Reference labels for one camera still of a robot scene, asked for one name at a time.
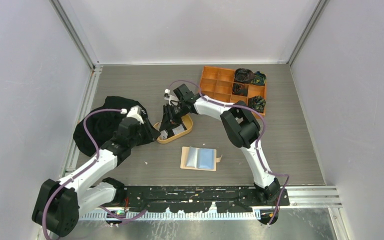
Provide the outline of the silver credit card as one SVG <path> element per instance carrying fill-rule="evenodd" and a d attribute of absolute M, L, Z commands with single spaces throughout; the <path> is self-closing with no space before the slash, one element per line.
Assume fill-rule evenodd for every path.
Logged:
<path fill-rule="evenodd" d="M 187 128 L 185 128 L 182 124 L 172 129 L 174 135 L 179 135 L 186 130 Z"/>

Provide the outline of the yellow oval tray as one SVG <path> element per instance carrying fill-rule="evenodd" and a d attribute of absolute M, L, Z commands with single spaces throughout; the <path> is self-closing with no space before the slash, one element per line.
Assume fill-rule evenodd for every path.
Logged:
<path fill-rule="evenodd" d="M 164 124 L 170 124 L 170 127 L 169 129 L 163 130 L 157 138 L 157 142 L 160 144 L 168 144 L 182 136 L 185 136 L 189 134 L 193 128 L 193 121 L 189 114 L 181 118 L 180 124 L 175 124 L 172 120 L 167 120 Z"/>

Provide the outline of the beige leather card holder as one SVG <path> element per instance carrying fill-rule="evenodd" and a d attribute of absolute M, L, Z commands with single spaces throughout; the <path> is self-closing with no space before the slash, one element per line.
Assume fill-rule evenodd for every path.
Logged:
<path fill-rule="evenodd" d="M 212 148 L 198 148 L 183 146 L 181 152 L 180 168 L 185 170 L 215 172 L 222 155 L 217 157 L 217 150 Z"/>

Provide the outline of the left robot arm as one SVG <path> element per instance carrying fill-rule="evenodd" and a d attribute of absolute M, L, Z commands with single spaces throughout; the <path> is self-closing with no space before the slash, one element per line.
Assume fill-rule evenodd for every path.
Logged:
<path fill-rule="evenodd" d="M 154 142 L 159 136 L 160 132 L 149 120 L 125 117 L 88 162 L 59 180 L 48 179 L 41 185 L 32 221 L 65 237 L 86 213 L 106 203 L 122 205 L 126 199 L 123 183 L 106 178 L 95 187 L 92 184 L 118 167 L 134 147 Z"/>

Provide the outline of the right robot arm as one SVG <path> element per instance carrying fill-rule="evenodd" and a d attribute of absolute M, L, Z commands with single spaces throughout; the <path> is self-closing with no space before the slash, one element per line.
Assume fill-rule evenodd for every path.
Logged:
<path fill-rule="evenodd" d="M 278 178 L 271 172 L 263 154 L 261 136 L 265 130 L 260 126 L 243 101 L 227 103 L 215 100 L 201 92 L 193 93 L 182 84 L 174 90 L 166 89 L 163 118 L 159 131 L 164 139 L 178 135 L 182 117 L 188 114 L 205 115 L 221 121 L 229 141 L 239 148 L 251 169 L 258 201 L 270 205 L 283 193 Z"/>

